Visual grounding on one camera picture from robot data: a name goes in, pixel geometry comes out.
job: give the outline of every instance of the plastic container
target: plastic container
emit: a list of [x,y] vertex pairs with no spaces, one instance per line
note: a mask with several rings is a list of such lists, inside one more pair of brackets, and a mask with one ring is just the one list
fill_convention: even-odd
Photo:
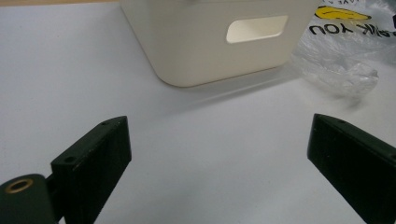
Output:
[[320,0],[120,0],[165,82],[189,87],[285,63]]

